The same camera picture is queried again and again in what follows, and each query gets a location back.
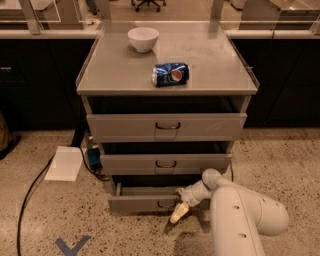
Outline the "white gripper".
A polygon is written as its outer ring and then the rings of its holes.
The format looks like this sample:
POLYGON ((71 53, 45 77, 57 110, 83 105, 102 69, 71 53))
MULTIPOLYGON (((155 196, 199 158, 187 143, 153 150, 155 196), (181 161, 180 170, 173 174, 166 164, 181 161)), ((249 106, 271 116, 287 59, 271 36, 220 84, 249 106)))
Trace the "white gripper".
POLYGON ((177 223, 189 211, 189 207, 195 207, 203 200, 211 198, 211 192, 203 181, 198 181, 186 188, 176 188, 175 192, 181 196, 181 200, 184 203, 178 203, 176 205, 176 208, 170 217, 170 222, 172 224, 177 223))

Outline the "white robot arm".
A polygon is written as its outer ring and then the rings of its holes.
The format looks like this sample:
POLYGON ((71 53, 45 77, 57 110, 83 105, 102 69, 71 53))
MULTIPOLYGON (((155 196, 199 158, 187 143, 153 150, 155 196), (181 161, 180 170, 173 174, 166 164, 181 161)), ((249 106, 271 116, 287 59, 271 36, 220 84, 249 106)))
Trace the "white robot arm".
POLYGON ((227 180, 215 169, 206 169, 200 181, 177 191, 181 203, 169 219, 172 224, 191 207, 210 200, 215 256, 266 256, 260 236, 280 235, 289 226, 282 203, 227 180))

